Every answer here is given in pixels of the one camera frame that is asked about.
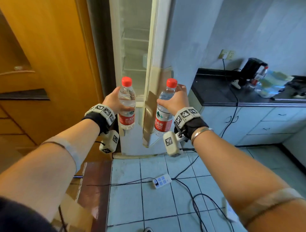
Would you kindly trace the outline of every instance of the person's left arm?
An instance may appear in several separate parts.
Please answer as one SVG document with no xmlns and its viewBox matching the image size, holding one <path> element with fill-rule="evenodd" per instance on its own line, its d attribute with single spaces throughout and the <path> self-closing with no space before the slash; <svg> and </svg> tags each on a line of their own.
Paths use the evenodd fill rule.
<svg viewBox="0 0 306 232">
<path fill-rule="evenodd" d="M 133 111 L 123 106 L 118 99 L 117 87 L 103 101 L 114 114 Z M 100 132 L 99 126 L 91 119 L 59 133 L 78 153 L 82 163 Z M 30 152 L 0 175 L 0 196 L 34 209 L 52 221 L 58 206 L 76 172 L 76 164 L 70 153 L 63 147 L 46 143 Z"/>
</svg>

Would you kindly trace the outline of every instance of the reddish brown floor board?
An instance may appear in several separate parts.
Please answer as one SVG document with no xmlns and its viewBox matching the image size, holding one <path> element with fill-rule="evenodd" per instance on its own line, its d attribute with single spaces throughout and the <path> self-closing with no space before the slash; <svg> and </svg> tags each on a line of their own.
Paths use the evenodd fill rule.
<svg viewBox="0 0 306 232">
<path fill-rule="evenodd" d="M 112 161 L 87 163 L 78 203 L 96 218 L 92 232 L 105 232 Z"/>
</svg>

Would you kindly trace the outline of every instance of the red and white label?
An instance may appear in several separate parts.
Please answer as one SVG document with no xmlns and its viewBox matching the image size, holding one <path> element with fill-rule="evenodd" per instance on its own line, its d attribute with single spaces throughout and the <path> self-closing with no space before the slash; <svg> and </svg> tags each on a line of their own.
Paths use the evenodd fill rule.
<svg viewBox="0 0 306 232">
<path fill-rule="evenodd" d="M 119 114 L 119 120 L 122 125 L 132 125 L 135 122 L 135 113 L 133 111 L 133 115 L 129 117 L 125 117 Z"/>
<path fill-rule="evenodd" d="M 170 130 L 172 118 L 172 114 L 165 113 L 157 109 L 154 124 L 155 129 L 160 132 L 166 132 Z"/>
</svg>

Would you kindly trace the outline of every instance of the cabinet handle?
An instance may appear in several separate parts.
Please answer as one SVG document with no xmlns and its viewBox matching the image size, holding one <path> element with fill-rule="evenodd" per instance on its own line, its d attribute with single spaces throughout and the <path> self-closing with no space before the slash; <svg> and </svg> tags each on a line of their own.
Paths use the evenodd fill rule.
<svg viewBox="0 0 306 232">
<path fill-rule="evenodd" d="M 228 122 L 230 122 L 232 120 L 232 116 L 230 116 L 230 120 Z M 228 123 L 228 122 L 225 122 L 225 123 Z"/>
<path fill-rule="evenodd" d="M 237 121 L 238 121 L 238 118 L 239 118 L 239 115 L 237 116 L 237 120 L 236 120 L 236 121 L 234 121 L 234 122 L 232 122 L 232 123 L 235 123 L 235 122 L 237 122 Z"/>
</svg>

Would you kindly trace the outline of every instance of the electrical outlet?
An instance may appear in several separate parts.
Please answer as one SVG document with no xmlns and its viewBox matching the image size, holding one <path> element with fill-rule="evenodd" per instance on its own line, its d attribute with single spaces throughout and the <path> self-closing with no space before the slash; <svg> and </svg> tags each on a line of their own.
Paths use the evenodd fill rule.
<svg viewBox="0 0 306 232">
<path fill-rule="evenodd" d="M 226 58 L 226 56 L 228 55 L 229 51 L 228 50 L 225 50 L 225 49 L 222 49 L 218 59 L 224 59 Z"/>
<path fill-rule="evenodd" d="M 232 60 L 234 58 L 235 55 L 235 51 L 230 51 L 227 55 L 227 60 Z"/>
</svg>

